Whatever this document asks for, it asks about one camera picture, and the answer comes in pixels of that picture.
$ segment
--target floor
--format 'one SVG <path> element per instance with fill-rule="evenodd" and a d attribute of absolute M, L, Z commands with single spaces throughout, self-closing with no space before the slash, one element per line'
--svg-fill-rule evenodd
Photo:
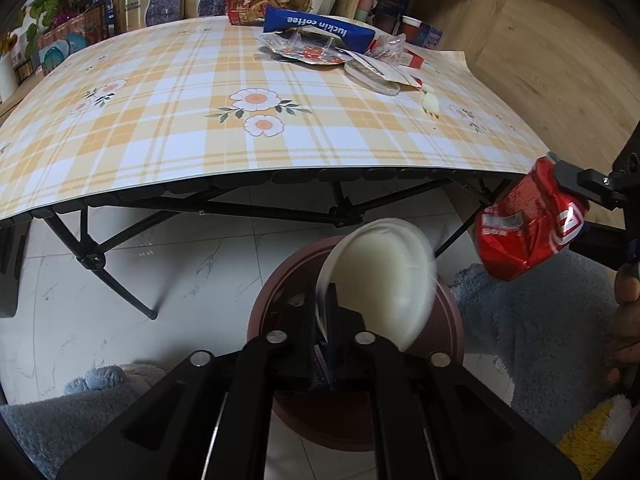
<path fill-rule="evenodd" d="M 361 202 L 414 183 L 398 180 L 344 186 Z M 228 201 L 327 210 L 328 184 L 272 183 L 238 189 Z M 89 232 L 101 242 L 148 212 L 92 209 Z M 385 206 L 365 220 L 406 218 L 439 246 L 460 225 L 441 190 Z M 78 233 L 78 214 L 63 217 Z M 242 348 L 262 284 L 297 249 L 353 228 L 292 221 L 181 215 L 133 238 L 107 255 L 107 270 L 148 306 L 151 321 L 83 269 L 44 222 L 31 224 L 20 279 L 18 310 L 0 319 L 0 381 L 8 402 L 60 396 L 65 383 L 93 366 L 148 362 L 169 369 L 204 348 L 224 354 Z M 439 259 L 446 282 L 478 256 L 465 234 Z M 490 356 L 467 355 L 465 365 L 510 402 L 513 385 Z M 265 470 L 268 480 L 375 478 L 373 453 L 346 453 L 308 442 L 275 416 Z"/>

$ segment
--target screw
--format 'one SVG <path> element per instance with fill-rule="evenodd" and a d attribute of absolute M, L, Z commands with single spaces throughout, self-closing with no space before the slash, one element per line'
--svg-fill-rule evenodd
<path fill-rule="evenodd" d="M 282 330 L 271 330 L 271 332 L 269 332 L 267 334 L 267 341 L 269 343 L 282 343 L 283 341 L 287 340 L 287 334 L 286 332 L 283 332 Z"/>
<path fill-rule="evenodd" d="M 446 368 L 451 364 L 451 357 L 443 352 L 436 352 L 431 356 L 431 364 L 438 368 Z"/>
<path fill-rule="evenodd" d="M 189 361 L 193 366 L 206 366 L 211 361 L 211 355 L 208 352 L 200 350 L 191 354 Z"/>
<path fill-rule="evenodd" d="M 358 332 L 356 334 L 356 343 L 361 345 L 370 345 L 376 340 L 375 334 L 371 332 Z"/>

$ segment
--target plaid tablecloth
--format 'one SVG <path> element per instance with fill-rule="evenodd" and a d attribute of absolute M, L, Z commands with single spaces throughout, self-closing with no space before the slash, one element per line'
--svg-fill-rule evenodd
<path fill-rule="evenodd" d="M 429 52 L 422 92 L 261 54 L 225 16 L 130 32 L 70 56 L 0 129 L 0 218 L 108 190 L 293 167 L 526 173 L 547 148 L 466 67 Z"/>

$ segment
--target white bowl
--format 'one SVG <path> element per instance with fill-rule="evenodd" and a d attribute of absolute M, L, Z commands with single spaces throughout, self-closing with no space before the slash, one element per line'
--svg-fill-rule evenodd
<path fill-rule="evenodd" d="M 420 229 L 396 218 L 365 224 L 343 238 L 322 265 L 316 283 L 316 319 L 324 338 L 324 298 L 332 282 L 341 307 L 361 313 L 367 330 L 404 351 L 433 307 L 433 249 Z"/>

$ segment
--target red wrapper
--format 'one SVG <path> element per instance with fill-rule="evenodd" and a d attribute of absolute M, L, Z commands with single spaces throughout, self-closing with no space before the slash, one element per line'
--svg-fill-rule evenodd
<path fill-rule="evenodd" d="M 476 217 L 478 253 L 494 278 L 511 281 L 573 240 L 588 206 L 562 191 L 554 163 L 539 158 L 506 196 Z"/>

